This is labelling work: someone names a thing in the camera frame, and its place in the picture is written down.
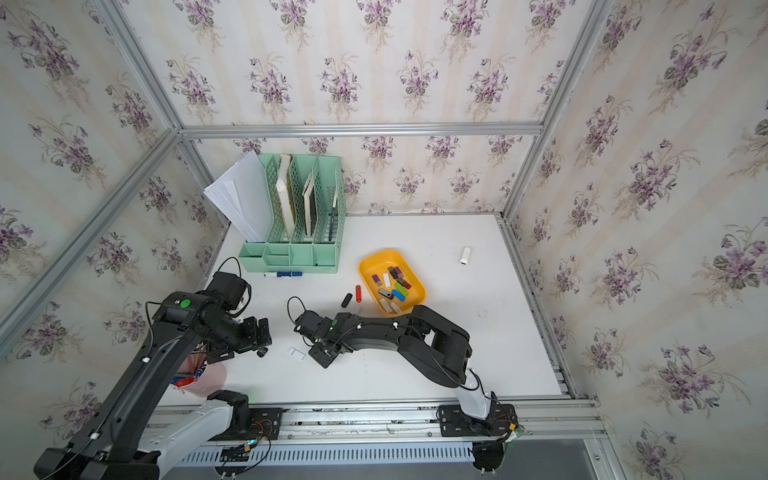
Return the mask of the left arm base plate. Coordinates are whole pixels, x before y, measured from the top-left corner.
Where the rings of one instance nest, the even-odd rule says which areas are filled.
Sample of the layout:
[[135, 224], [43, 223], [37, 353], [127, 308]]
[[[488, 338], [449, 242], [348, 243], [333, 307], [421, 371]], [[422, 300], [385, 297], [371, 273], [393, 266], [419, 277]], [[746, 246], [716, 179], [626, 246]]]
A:
[[207, 400], [223, 401], [232, 408], [230, 425], [211, 438], [211, 441], [235, 441], [255, 439], [265, 435], [277, 440], [284, 410], [279, 407], [254, 407], [249, 397], [240, 392], [218, 390]]

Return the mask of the white paper stack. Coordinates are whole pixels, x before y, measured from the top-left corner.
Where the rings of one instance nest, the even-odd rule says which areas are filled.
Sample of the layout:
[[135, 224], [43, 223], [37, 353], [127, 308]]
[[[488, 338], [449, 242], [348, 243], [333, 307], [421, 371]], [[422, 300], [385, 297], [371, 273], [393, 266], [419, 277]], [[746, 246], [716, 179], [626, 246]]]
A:
[[246, 242], [267, 241], [273, 212], [266, 169], [257, 154], [244, 154], [203, 192]]

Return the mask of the aluminium front rail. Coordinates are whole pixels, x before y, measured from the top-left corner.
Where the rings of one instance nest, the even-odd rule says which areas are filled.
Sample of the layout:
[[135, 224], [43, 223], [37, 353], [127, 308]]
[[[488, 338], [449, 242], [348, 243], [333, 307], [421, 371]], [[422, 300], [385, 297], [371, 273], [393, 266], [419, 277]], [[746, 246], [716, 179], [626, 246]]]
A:
[[[607, 427], [592, 400], [568, 396], [510, 397], [525, 430], [519, 440], [603, 440]], [[450, 399], [410, 401], [252, 403], [282, 411], [274, 445], [444, 442], [437, 409]]]

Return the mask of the pink pen cup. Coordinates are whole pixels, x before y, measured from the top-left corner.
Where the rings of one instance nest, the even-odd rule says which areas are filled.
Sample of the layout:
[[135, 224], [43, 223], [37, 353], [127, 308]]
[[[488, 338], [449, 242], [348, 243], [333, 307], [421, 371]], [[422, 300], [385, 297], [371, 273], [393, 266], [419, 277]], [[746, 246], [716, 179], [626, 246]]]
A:
[[193, 352], [178, 368], [171, 379], [173, 389], [199, 397], [221, 390], [227, 380], [227, 369], [222, 363], [210, 363], [204, 352]]

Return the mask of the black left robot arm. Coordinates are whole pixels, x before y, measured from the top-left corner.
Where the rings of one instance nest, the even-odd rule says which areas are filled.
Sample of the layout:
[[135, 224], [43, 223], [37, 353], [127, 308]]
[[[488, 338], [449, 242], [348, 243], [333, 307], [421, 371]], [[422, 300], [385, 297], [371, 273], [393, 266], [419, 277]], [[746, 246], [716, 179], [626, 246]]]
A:
[[209, 362], [258, 351], [268, 343], [261, 321], [236, 318], [250, 303], [252, 287], [241, 272], [216, 271], [195, 293], [176, 291], [159, 303], [144, 344], [93, 417], [66, 446], [46, 449], [33, 472], [39, 479], [160, 479], [186, 455], [222, 433], [244, 435], [252, 424], [243, 393], [217, 390], [155, 447], [140, 444], [145, 427], [198, 347]]

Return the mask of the green desk file organizer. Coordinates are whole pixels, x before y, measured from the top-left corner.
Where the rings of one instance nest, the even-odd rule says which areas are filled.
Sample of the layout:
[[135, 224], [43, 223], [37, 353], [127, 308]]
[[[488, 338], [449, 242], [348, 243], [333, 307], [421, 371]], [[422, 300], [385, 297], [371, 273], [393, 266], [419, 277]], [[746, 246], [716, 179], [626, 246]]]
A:
[[347, 214], [341, 159], [261, 154], [258, 160], [271, 225], [264, 242], [243, 244], [241, 265], [252, 273], [337, 273]]

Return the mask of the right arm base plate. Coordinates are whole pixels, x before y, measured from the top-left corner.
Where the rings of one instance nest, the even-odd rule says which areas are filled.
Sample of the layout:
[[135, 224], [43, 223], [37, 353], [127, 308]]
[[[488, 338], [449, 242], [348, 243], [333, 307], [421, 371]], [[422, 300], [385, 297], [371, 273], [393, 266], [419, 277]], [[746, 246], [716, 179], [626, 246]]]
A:
[[442, 437], [505, 437], [519, 426], [515, 408], [511, 404], [491, 401], [490, 411], [485, 419], [466, 415], [459, 405], [440, 405], [436, 419]]

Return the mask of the yellow plastic storage box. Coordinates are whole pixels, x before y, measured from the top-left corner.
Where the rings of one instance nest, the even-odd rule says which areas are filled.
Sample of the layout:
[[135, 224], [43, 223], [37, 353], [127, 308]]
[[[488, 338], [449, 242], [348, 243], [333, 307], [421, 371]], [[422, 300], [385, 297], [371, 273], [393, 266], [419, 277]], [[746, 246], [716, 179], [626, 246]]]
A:
[[[378, 294], [379, 289], [381, 288], [387, 289], [385, 288], [385, 285], [384, 285], [383, 274], [384, 273], [389, 274], [388, 272], [389, 267], [395, 268], [400, 274], [400, 277], [404, 278], [412, 286], [412, 288], [408, 290], [408, 296], [405, 297], [405, 302], [400, 302], [395, 297], [393, 299], [387, 299]], [[415, 306], [423, 304], [428, 297], [426, 287], [422, 284], [422, 282], [416, 275], [415, 271], [410, 267], [406, 259], [397, 250], [385, 249], [364, 258], [358, 265], [358, 272], [360, 274], [362, 284], [365, 286], [368, 293], [373, 298], [375, 305], [378, 307], [379, 311], [386, 317], [392, 317], [392, 316], [398, 316], [405, 313], [410, 313]], [[379, 278], [382, 280], [383, 284], [381, 286], [376, 285], [376, 283], [373, 281], [372, 275], [374, 274], [378, 275]], [[391, 288], [387, 290], [390, 290], [392, 292], [392, 290], [396, 290], [395, 284], [398, 282], [391, 276], [390, 276], [390, 279], [391, 279]], [[379, 303], [379, 300], [382, 298], [387, 300], [389, 306], [391, 302], [396, 303], [400, 307], [402, 312], [400, 314], [395, 313], [393, 311], [391, 311], [391, 313], [387, 313]]]

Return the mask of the blue marker pen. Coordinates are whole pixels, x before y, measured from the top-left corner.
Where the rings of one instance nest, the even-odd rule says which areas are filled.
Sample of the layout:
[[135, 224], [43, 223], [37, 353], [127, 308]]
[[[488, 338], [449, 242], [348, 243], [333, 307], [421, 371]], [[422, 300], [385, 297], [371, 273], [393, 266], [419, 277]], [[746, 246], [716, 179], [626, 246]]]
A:
[[303, 276], [302, 272], [290, 272], [290, 271], [281, 271], [281, 272], [265, 272], [263, 273], [264, 277], [301, 277]]

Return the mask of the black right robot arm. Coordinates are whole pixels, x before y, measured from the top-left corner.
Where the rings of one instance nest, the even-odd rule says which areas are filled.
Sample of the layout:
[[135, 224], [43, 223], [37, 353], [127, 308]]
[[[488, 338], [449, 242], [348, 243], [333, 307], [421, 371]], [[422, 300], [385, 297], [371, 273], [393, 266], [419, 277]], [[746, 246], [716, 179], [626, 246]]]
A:
[[395, 317], [340, 312], [329, 318], [304, 310], [292, 323], [310, 345], [310, 356], [324, 368], [342, 354], [394, 351], [429, 381], [453, 390], [465, 416], [486, 422], [492, 417], [494, 397], [469, 367], [470, 334], [427, 306]]

